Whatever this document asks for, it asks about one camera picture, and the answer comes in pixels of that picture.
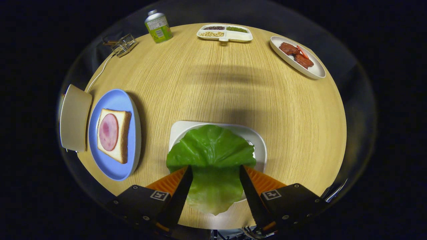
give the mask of white oval plate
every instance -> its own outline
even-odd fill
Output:
[[[308,58],[314,63],[314,66],[309,67],[308,70],[305,69],[303,66],[301,66],[299,63],[295,62],[294,57],[292,55],[287,55],[282,50],[279,49],[280,45],[285,42],[289,43],[296,47],[296,45],[299,45],[296,42],[293,42],[287,38],[282,38],[278,36],[273,36],[270,38],[270,45],[273,48],[273,50],[289,65],[294,67],[296,70],[300,71],[301,73],[307,75],[308,77],[314,78],[314,79],[320,79],[326,77],[326,71],[323,68],[323,66],[320,64],[319,60],[313,56],[309,51],[307,51],[305,48],[303,48],[301,45],[299,45],[304,52],[308,55]]]

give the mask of black background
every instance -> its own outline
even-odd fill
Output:
[[[2,8],[8,73],[4,105],[14,106],[5,126],[16,129],[17,136],[6,143],[11,150],[6,162],[14,165],[4,169],[7,239],[144,239],[77,186],[59,154],[54,126],[58,91],[78,54],[107,27],[147,4],[9,1]],[[426,108],[421,99],[425,2],[284,1],[283,5],[351,49],[371,79],[379,111],[376,147],[363,176],[335,206],[288,238],[425,237],[426,132],[421,128]]]

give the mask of ham slice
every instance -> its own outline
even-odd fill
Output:
[[[99,140],[106,151],[112,151],[119,137],[119,124],[114,114],[107,114],[99,125]]]

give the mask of toast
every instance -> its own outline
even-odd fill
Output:
[[[115,147],[111,151],[107,151],[101,144],[101,140],[99,138],[99,129],[102,120],[107,114],[113,114],[117,119],[118,124],[118,137],[117,143]],[[97,130],[97,141],[98,141],[98,149],[103,153],[107,154],[114,160],[118,161],[121,164],[125,164],[128,162],[128,132],[129,132],[129,124],[131,120],[132,113],[127,111],[115,111],[103,108],[101,110],[101,115],[98,120],[98,130]]]

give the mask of cabbage leaf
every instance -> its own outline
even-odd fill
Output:
[[[217,215],[241,199],[240,165],[254,167],[254,146],[230,130],[204,125],[188,131],[167,155],[166,165],[175,172],[193,169],[187,203],[204,213]]]

